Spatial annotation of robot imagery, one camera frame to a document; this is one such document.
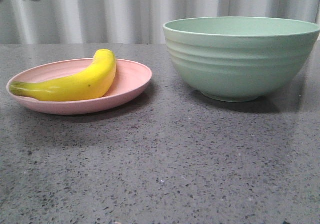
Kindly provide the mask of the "yellow banana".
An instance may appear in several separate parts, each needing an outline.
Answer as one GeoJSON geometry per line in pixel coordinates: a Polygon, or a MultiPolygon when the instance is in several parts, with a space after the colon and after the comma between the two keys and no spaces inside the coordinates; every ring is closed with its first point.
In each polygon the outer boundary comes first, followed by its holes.
{"type": "Polygon", "coordinates": [[[112,86],[117,70],[116,56],[109,49],[96,51],[92,63],[73,75],[38,83],[13,81],[9,90],[17,96],[40,101],[78,101],[102,97],[112,86]]]}

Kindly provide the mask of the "pink plate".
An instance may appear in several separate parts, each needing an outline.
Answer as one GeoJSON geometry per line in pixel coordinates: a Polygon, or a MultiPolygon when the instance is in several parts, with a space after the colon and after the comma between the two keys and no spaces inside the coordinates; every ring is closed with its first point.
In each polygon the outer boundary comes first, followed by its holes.
{"type": "MultiPolygon", "coordinates": [[[[85,69],[92,62],[91,58],[72,59],[43,64],[25,70],[7,83],[7,90],[12,81],[40,82],[74,74],[85,69]]],[[[57,115],[76,115],[108,110],[125,104],[140,95],[148,86],[152,71],[139,62],[117,59],[117,71],[109,91],[97,99],[52,102],[34,98],[11,96],[21,105],[31,110],[57,115]]]]}

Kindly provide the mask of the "green bowl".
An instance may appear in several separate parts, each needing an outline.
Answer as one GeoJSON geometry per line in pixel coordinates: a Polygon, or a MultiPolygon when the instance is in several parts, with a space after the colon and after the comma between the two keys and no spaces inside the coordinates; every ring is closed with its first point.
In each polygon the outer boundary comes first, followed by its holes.
{"type": "Polygon", "coordinates": [[[172,63],[204,95],[228,102],[282,88],[301,70],[318,24],[267,17],[199,17],[163,25],[172,63]]]}

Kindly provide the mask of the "white pleated curtain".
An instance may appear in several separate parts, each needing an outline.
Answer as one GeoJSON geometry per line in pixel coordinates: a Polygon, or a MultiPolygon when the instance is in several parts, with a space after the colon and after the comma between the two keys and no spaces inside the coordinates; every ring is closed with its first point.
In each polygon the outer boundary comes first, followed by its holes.
{"type": "Polygon", "coordinates": [[[3,44],[163,43],[167,21],[255,16],[318,23],[320,0],[0,0],[3,44]]]}

